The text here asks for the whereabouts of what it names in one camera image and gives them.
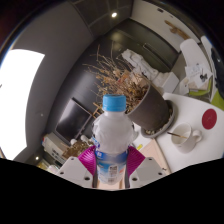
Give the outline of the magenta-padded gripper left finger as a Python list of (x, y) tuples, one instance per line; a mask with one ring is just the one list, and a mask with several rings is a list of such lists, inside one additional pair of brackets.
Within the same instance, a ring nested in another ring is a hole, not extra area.
[(78, 157), (71, 156), (57, 171), (56, 175), (84, 188), (94, 186), (96, 174), (95, 147), (91, 146)]

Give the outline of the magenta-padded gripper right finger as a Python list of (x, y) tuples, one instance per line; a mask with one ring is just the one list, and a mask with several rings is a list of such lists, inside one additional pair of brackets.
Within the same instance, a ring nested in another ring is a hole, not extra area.
[(128, 148), (126, 173), (130, 189), (143, 187), (166, 176), (154, 158), (145, 157), (132, 146)]

